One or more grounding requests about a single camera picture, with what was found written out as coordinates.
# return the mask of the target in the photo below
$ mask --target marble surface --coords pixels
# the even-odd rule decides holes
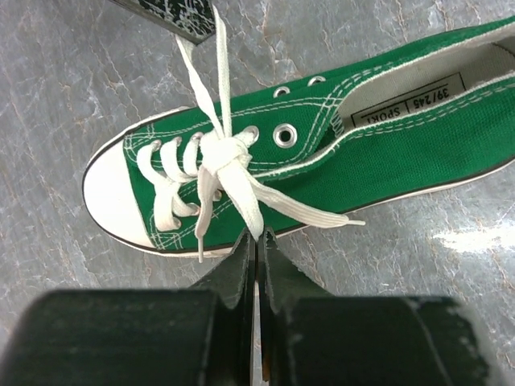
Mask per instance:
[[[515,0],[215,3],[229,25],[234,95],[515,12]],[[213,39],[194,54],[215,97],[214,57]],[[127,248],[95,226],[81,198],[86,162],[104,142],[151,114],[193,105],[167,31],[103,0],[3,0],[0,90],[0,349],[45,290],[186,286],[217,263]],[[514,165],[359,211],[365,228],[308,228],[280,246],[335,294],[462,299],[515,383],[513,182]]]

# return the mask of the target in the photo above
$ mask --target black clamp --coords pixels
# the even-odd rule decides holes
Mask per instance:
[[[189,289],[45,295],[23,315],[0,385],[252,384],[255,282],[272,385],[506,384],[453,299],[333,296],[267,229],[258,243],[243,232]]]

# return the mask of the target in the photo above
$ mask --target green sneaker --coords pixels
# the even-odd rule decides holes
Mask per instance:
[[[244,226],[259,237],[263,224],[279,235],[362,224],[342,213],[514,160],[515,17],[230,99],[225,26],[214,14],[220,103],[178,38],[199,107],[131,126],[84,174],[89,213],[125,244],[219,256]]]

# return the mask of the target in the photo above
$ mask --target metal eyelet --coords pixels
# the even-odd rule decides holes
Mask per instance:
[[[192,216],[198,216],[200,214],[200,206],[196,203],[189,203],[188,206],[195,211]]]
[[[199,141],[203,136],[204,136],[204,133],[202,133],[201,131],[197,131],[196,133],[194,133],[192,135],[192,137],[190,138],[190,141]]]
[[[309,79],[309,82],[307,82],[308,86],[312,86],[313,84],[322,83],[325,82],[325,78],[323,76],[313,76],[311,79]]]
[[[274,98],[277,98],[281,95],[286,95],[290,93],[290,89],[287,86],[277,87],[274,91]]]
[[[161,142],[160,139],[156,139],[155,141],[152,141],[151,145],[152,145],[152,151],[158,151],[159,149],[161,149],[161,145],[163,143]]]
[[[212,197],[212,200],[217,202],[222,199],[222,192],[221,191],[215,191],[215,194]]]
[[[274,129],[274,142],[277,146],[288,149],[297,143],[297,129],[289,123],[283,123]]]
[[[258,138],[259,138],[259,128],[257,126],[247,126],[243,129],[243,131],[247,132],[247,133],[251,133],[253,135],[253,142],[252,143],[256,143],[258,141]]]

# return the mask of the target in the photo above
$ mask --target white shoelace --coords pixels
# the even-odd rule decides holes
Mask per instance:
[[[216,59],[218,64],[218,88],[222,122],[218,120],[214,104],[208,90],[193,68],[193,44],[177,36],[177,43],[184,63],[186,64],[190,82],[195,92],[199,108],[209,117],[213,131],[202,135],[194,134],[183,154],[183,170],[177,162],[177,148],[181,142],[175,138],[161,146],[154,141],[140,149],[137,163],[142,175],[154,185],[154,221],[159,231],[170,231],[180,228],[179,217],[196,216],[195,236],[199,241],[199,261],[204,255],[204,235],[208,230],[212,217],[213,200],[217,199],[219,190],[224,190],[245,221],[255,240],[263,233],[263,217],[259,211],[258,201],[306,225],[319,228],[334,228],[346,224],[363,225],[363,221],[352,221],[345,215],[320,211],[296,201],[280,191],[259,183],[247,171],[250,159],[249,148],[256,138],[250,131],[242,131],[233,136],[230,106],[229,59],[225,24],[218,10],[213,7],[216,23]],[[198,149],[202,154],[202,164],[196,165]],[[166,174],[156,171],[150,162],[152,153],[160,151],[163,169]],[[179,196],[179,189],[197,179],[197,191],[200,206],[185,203]]]

